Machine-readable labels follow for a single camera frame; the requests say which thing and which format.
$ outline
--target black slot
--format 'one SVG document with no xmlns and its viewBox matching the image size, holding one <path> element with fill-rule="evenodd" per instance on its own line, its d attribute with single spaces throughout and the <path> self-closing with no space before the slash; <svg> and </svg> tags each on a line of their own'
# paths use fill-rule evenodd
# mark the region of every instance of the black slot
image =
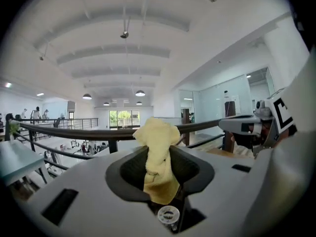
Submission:
<svg viewBox="0 0 316 237">
<path fill-rule="evenodd" d="M 56 226 L 66 214 L 70 205 L 73 203 L 78 192 L 71 189 L 64 189 L 54 201 L 45 209 L 42 215 Z"/>
<path fill-rule="evenodd" d="M 247 173 L 249 173 L 249 171 L 251 170 L 251 167 L 247 167 L 247 166 L 243 166 L 239 164 L 235 164 L 234 166 L 232 166 L 232 168 L 243 171 L 243 172 L 247 172 Z"/>
</svg>

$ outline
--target yellow cloth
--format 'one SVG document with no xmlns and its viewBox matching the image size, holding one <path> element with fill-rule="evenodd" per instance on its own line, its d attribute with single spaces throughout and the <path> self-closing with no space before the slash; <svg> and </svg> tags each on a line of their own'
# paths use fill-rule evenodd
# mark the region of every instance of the yellow cloth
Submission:
<svg viewBox="0 0 316 237">
<path fill-rule="evenodd" d="M 149 148 L 144 192 L 149 194 L 152 202 L 169 204 L 180 186 L 171 170 L 169 152 L 170 145 L 180 140 L 178 128 L 158 118 L 149 118 L 133 136 L 141 145 Z"/>
</svg>

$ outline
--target security camera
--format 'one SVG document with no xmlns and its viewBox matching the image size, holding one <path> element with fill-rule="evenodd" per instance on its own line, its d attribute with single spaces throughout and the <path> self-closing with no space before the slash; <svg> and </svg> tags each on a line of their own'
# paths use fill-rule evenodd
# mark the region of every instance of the security camera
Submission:
<svg viewBox="0 0 316 237">
<path fill-rule="evenodd" d="M 128 32 L 125 31 L 125 32 L 123 32 L 123 34 L 122 34 L 120 37 L 121 37 L 122 39 L 127 39 L 128 36 L 129 36 Z"/>
</svg>

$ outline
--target white pillar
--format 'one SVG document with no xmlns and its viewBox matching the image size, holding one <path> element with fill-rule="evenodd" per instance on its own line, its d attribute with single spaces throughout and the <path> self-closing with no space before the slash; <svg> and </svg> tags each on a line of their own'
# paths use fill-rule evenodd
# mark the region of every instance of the white pillar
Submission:
<svg viewBox="0 0 316 237">
<path fill-rule="evenodd" d="M 299 32 L 297 31 L 292 17 L 287 17 L 277 22 L 277 28 L 264 35 L 264 41 L 275 59 L 277 72 L 271 71 L 273 76 L 282 87 L 287 87 L 298 75 L 309 56 L 308 49 Z"/>
</svg>

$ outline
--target light fixture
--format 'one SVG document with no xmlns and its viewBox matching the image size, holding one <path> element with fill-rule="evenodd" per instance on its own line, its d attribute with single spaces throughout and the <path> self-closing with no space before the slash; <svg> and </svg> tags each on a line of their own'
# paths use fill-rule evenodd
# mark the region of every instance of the light fixture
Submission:
<svg viewBox="0 0 316 237">
<path fill-rule="evenodd" d="M 83 98 L 83 99 L 87 99 L 87 100 L 91 100 L 91 99 L 92 99 L 91 95 L 88 94 L 88 93 L 87 93 L 87 94 L 84 94 L 82 98 Z"/>
<path fill-rule="evenodd" d="M 135 95 L 138 96 L 138 97 L 143 97 L 143 96 L 145 96 L 146 94 L 145 94 L 145 92 L 143 92 L 142 90 L 138 90 Z"/>
</svg>

